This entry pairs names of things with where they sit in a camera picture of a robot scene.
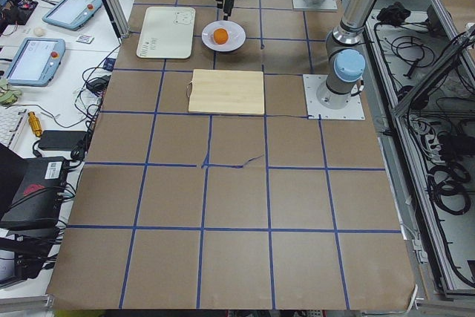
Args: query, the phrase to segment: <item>sticker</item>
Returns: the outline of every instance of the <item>sticker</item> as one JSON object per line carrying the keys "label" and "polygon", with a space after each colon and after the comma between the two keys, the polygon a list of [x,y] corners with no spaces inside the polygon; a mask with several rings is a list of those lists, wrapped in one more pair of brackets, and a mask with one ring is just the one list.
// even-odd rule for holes
{"label": "sticker", "polygon": [[45,180],[54,180],[55,178],[58,178],[59,173],[61,172],[61,166],[61,161],[48,163]]}
{"label": "sticker", "polygon": [[82,42],[84,44],[90,44],[94,40],[94,37],[91,35],[79,35],[78,38],[76,39],[77,42]]}

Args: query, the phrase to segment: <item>orange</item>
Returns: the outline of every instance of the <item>orange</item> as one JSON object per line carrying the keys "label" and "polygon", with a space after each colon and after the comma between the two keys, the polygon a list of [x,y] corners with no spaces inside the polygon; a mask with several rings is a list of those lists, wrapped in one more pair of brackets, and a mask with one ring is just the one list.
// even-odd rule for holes
{"label": "orange", "polygon": [[214,42],[216,42],[218,45],[226,44],[226,42],[229,39],[228,32],[226,29],[223,29],[220,27],[219,29],[216,29],[213,33],[213,39]]}

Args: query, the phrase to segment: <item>power adapter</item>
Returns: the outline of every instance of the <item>power adapter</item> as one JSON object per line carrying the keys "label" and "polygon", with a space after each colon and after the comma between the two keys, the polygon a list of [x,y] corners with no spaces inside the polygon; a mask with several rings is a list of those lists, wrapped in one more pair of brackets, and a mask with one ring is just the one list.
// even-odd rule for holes
{"label": "power adapter", "polygon": [[98,77],[90,82],[87,82],[86,88],[94,94],[99,94],[100,92],[103,92],[107,89],[107,86],[109,85],[109,79],[111,79],[110,75]]}

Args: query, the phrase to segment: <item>metal mounting plate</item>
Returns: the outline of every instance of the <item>metal mounting plate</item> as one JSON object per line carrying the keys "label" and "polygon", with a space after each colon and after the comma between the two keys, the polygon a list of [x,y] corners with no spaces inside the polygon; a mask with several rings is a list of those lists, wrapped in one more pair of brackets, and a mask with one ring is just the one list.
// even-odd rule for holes
{"label": "metal mounting plate", "polygon": [[359,96],[351,97],[348,105],[338,110],[327,108],[318,101],[318,86],[326,80],[327,75],[304,74],[305,100],[309,119],[364,120],[363,107]]}
{"label": "metal mounting plate", "polygon": [[292,0],[294,10],[313,10],[313,11],[325,11],[336,12],[338,7],[336,6],[336,0],[324,0],[320,4],[308,5],[304,0]]}

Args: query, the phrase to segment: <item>keyboard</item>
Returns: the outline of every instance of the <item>keyboard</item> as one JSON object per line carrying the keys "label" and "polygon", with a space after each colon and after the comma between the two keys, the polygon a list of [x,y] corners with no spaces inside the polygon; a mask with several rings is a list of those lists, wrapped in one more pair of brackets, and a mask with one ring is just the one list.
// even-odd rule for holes
{"label": "keyboard", "polygon": [[0,143],[10,150],[13,149],[27,121],[28,111],[26,109],[0,109]]}

